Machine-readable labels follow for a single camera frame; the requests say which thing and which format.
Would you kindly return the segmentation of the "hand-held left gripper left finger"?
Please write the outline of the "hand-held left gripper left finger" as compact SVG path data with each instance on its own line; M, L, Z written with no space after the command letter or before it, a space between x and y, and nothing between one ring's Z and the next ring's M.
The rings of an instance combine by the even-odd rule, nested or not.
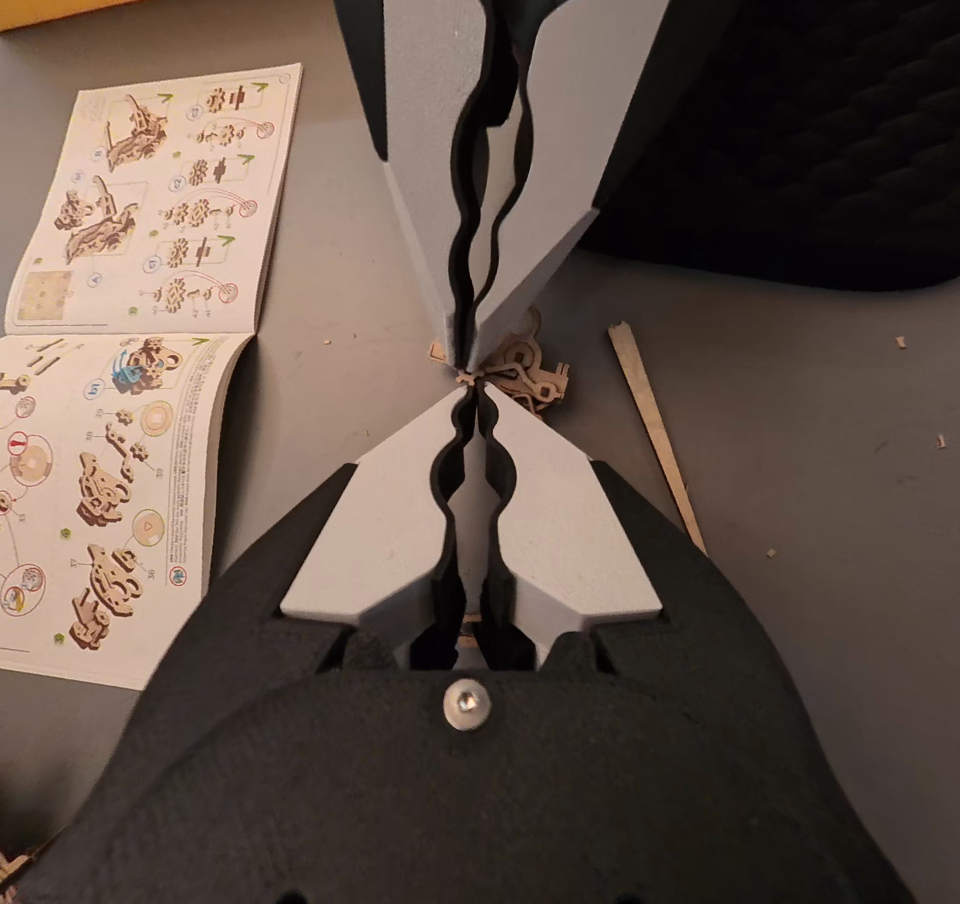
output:
M453 668L467 598L449 504L475 420L475 390L459 387L358 459L285 616L375 634L414 670Z

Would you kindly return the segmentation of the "black quilted pad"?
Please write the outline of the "black quilted pad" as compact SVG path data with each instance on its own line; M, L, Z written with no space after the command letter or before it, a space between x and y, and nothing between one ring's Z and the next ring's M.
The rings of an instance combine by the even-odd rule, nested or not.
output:
M744 0L579 249L797 286L959 272L959 0Z

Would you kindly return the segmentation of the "thin wooden stick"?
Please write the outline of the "thin wooden stick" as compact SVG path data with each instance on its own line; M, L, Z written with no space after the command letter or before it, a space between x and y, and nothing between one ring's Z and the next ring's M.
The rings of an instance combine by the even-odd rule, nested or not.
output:
M686 532L697 548L702 553L707 553L689 492L633 330L623 321L610 325L607 334Z

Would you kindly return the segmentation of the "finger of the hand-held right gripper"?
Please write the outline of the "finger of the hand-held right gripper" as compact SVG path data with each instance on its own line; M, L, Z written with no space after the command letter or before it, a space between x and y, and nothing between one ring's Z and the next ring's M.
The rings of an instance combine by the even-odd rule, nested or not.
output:
M467 367L474 146L493 57L493 0L383 0L390 195L448 362Z
M520 69L513 184L471 318L478 370L598 214L595 195L671 0L565 0Z

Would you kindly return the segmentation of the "open instruction booklet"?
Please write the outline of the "open instruction booklet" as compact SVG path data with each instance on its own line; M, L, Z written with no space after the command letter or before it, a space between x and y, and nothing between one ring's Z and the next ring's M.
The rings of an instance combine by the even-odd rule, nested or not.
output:
M2 670L140 691L205 595L302 75L78 94L4 313Z

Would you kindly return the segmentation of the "small wooden gear assembly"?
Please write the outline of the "small wooden gear assembly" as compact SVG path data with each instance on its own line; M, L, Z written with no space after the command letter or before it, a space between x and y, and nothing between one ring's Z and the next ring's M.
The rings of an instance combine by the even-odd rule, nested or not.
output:
M537 306L530 306L519 329L505 334L478 370L484 373L478 383L493 385L539 420L546 408L563 400L570 381L569 364L560 362L554 371L544 367L537 338L541 321ZM465 392L476 387L458 386Z

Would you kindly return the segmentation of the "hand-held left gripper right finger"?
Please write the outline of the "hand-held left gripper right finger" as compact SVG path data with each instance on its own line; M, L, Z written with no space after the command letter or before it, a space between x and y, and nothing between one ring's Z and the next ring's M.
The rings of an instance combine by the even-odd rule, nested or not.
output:
M488 384L480 434L498 497L480 603L488 666L535 670L564 634L654 620L663 604L592 460Z

